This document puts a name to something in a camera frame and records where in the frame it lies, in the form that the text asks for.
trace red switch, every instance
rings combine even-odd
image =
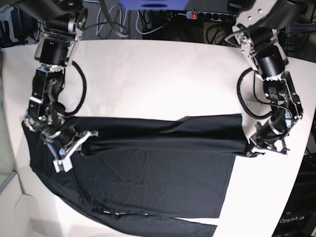
[[[196,12],[192,12],[192,19],[197,19],[198,15]]]

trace black shirt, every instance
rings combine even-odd
[[[241,115],[179,121],[77,118],[97,130],[73,169],[56,173],[38,132],[24,127],[31,168],[79,213],[126,234],[211,237],[216,226],[176,218],[218,218],[235,156],[247,143]]]

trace black garment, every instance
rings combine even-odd
[[[81,214],[144,237],[211,237],[216,226],[175,218],[218,218],[235,156],[246,138],[241,115],[180,121],[77,118],[84,143],[73,169],[56,173],[39,133],[24,127],[31,168]]]

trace white table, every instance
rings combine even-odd
[[[124,236],[73,211],[29,168],[28,146],[20,123],[39,65],[33,59],[35,48],[7,49],[3,69],[5,117],[23,189],[36,198],[50,237]],[[78,116],[178,120],[184,116],[242,113],[246,136],[255,131],[256,121],[245,114],[237,98],[238,77],[249,68],[238,49],[166,41],[83,41],[74,60],[88,82],[86,101]],[[236,158],[220,218],[193,220],[218,225],[214,237],[270,237],[284,210],[316,106],[315,64],[290,59],[287,69],[305,110],[303,119],[286,138],[291,151],[287,156]],[[245,78],[242,91],[245,99],[251,100],[252,75]],[[60,102],[70,111],[78,104],[81,92],[81,79],[74,68],[69,68]],[[269,110],[252,102],[249,106],[261,114]]]

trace blue device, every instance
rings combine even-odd
[[[120,0],[126,10],[184,10],[189,0]]]

